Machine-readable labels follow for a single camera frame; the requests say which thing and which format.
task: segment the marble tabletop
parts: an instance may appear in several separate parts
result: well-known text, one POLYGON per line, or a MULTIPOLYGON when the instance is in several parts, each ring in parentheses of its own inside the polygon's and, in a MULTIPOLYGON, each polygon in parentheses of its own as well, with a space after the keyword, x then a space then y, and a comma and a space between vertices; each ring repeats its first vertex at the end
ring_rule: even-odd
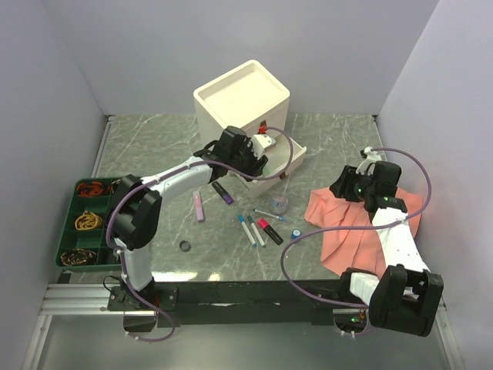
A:
MULTIPOLYGON (((114 116, 96 171, 97 177, 132 173, 145 176, 182 163, 201 148, 194 115, 114 116)), ((307 147, 303 164, 287 178, 256 198, 234 176, 219 182, 235 202, 228 206, 210 185, 200 187, 205 222, 196 221, 192 190, 162 208, 159 229, 151 245, 151 267, 156 281, 262 281, 280 280, 280 253, 291 231, 315 230, 304 219, 310 192, 328 187, 344 164, 358 165, 359 151, 381 146, 371 115, 290 114, 286 131, 307 147), (265 235, 266 248, 254 248, 238 222, 252 209, 269 210, 273 195, 289 200, 289 222, 268 219, 285 240, 276 245, 265 235), (192 249, 182 252, 180 241, 192 249)), ((287 254, 286 266, 295 279, 335 279, 338 276, 320 263, 322 234, 302 240, 287 254)), ((73 274, 71 282, 100 282, 107 273, 73 274)))

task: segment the purple marker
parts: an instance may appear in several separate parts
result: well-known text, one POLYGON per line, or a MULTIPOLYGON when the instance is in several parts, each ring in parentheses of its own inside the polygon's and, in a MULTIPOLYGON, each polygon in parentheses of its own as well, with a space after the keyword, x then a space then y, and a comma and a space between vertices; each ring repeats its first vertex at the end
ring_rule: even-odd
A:
POLYGON ((213 188, 224 199, 227 204, 234 202, 234 199, 228 194, 228 192, 217 182, 213 182, 213 188))
POLYGON ((193 202, 195 203, 195 215, 197 216, 197 221, 202 222, 204 220, 203 217, 203 208, 202 208, 202 200, 200 199, 200 192, 194 191, 193 202))

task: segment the pink marker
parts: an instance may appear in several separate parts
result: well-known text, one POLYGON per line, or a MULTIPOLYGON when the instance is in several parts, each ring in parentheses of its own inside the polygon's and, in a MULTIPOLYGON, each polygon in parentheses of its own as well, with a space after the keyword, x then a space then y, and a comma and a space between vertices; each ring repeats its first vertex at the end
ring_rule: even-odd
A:
POLYGON ((200 192, 198 190, 194 191, 192 195, 193 195, 193 202, 195 203, 195 215, 197 216, 197 221, 202 222, 204 221, 204 216, 203 216, 202 200, 200 199, 200 192))

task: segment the pink cloth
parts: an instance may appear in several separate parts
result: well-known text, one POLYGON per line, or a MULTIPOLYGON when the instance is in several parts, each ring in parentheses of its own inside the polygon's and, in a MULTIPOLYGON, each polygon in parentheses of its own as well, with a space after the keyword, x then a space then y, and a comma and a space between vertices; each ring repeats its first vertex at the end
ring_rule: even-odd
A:
MULTIPOLYGON (((397 189, 397 198, 406 203, 407 212, 412 214, 423 205, 423 197, 397 189)), ((416 236, 421 215, 409 220, 411 233, 416 236)), ((318 227, 370 226, 368 212, 363 202, 347 202, 336 198, 328 187, 312 190, 305 220, 318 227)), ((384 252, 375 230, 336 230, 324 233, 322 265, 341 275, 348 267, 360 268, 377 274, 385 272, 384 252)))

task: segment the white box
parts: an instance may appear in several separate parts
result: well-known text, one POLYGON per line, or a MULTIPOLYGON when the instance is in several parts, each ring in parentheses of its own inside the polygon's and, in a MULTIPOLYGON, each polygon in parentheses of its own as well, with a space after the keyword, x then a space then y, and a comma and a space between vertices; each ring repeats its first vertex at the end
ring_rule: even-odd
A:
MULTIPOLYGON (((290 92, 258 61, 250 60, 193 92, 200 139, 205 146, 228 126, 248 136, 260 124, 284 128, 290 92)), ((269 135, 276 137, 277 131, 269 135)))
MULTIPOLYGON (((258 133, 260 124, 284 129, 290 92, 258 61, 250 60, 223 74, 193 92, 200 139, 205 146, 220 138, 228 126, 235 126, 248 136, 258 133)), ((289 156, 287 139, 277 131, 267 132, 276 138, 276 145, 265 155, 269 158, 263 170, 264 176, 282 170, 289 156)), ((293 141, 293 159, 285 175, 289 175, 302 164, 307 148, 293 141)), ((256 197, 269 189, 280 177, 267 181, 245 181, 248 194, 256 197)))

